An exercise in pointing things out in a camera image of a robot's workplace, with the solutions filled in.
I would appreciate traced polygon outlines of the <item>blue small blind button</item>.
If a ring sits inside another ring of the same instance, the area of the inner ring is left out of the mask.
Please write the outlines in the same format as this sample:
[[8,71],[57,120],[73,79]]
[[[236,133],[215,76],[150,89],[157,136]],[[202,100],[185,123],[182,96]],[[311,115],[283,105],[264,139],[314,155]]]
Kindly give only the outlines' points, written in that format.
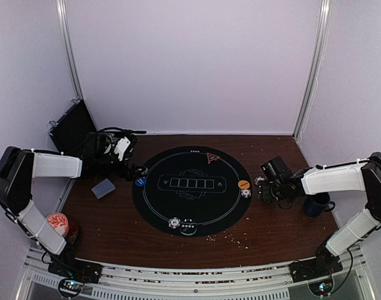
[[147,183],[147,179],[145,177],[139,177],[137,178],[135,181],[134,181],[134,184],[137,186],[137,187],[143,187],[145,186]]

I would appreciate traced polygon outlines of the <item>orange big blind button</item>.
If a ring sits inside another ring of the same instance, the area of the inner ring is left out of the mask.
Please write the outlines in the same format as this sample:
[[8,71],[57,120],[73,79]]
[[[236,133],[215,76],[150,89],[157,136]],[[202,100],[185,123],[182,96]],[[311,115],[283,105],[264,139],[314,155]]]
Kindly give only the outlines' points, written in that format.
[[250,188],[250,182],[248,182],[247,180],[244,180],[244,179],[240,180],[237,185],[240,189],[249,189]]

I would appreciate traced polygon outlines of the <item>red triangle marker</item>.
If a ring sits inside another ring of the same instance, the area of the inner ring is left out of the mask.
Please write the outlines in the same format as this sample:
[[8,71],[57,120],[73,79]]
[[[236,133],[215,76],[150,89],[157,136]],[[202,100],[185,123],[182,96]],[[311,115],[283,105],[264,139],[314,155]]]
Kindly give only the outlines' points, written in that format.
[[210,164],[214,161],[218,161],[220,159],[220,156],[216,155],[216,154],[212,154],[212,153],[207,153],[207,163]]

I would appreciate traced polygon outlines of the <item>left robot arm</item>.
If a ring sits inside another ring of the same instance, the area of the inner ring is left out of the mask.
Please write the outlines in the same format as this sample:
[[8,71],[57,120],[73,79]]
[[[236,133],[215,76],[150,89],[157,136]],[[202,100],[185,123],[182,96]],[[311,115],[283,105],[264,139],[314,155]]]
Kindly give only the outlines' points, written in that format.
[[61,152],[8,146],[0,158],[0,206],[29,239],[58,256],[56,267],[68,278],[77,276],[80,263],[67,251],[62,234],[48,223],[34,195],[39,183],[57,183],[89,176],[119,176],[127,181],[147,168],[129,164],[142,131],[105,127],[87,132],[72,148]]

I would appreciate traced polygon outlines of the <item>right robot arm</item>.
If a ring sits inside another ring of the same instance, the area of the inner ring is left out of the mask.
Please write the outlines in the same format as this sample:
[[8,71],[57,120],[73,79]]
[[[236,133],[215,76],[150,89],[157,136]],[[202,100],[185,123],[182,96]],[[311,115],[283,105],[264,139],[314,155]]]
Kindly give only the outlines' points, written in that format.
[[316,251],[311,271],[323,276],[335,265],[335,257],[361,241],[381,225],[381,152],[365,159],[335,165],[316,165],[290,170],[282,157],[265,162],[264,173],[255,179],[264,202],[317,198],[332,194],[360,192],[365,195],[363,208],[327,238]]

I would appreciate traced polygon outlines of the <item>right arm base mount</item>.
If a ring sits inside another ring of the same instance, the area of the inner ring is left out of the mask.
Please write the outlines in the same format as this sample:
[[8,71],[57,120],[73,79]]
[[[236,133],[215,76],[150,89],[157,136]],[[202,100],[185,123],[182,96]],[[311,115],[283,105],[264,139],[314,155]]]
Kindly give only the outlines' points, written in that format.
[[341,262],[335,261],[326,265],[317,258],[304,261],[296,260],[289,265],[290,275],[294,283],[307,281],[310,292],[314,296],[330,296],[335,289],[333,275],[343,270]]

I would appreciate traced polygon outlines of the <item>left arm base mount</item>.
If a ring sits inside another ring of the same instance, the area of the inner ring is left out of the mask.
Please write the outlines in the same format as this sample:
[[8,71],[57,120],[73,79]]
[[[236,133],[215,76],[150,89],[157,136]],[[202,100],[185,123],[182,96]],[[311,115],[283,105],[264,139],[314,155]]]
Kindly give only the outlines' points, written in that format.
[[82,293],[86,284],[97,284],[102,273],[102,265],[94,262],[77,261],[79,269],[68,268],[52,262],[48,266],[49,273],[61,277],[57,291],[66,299],[72,299]]

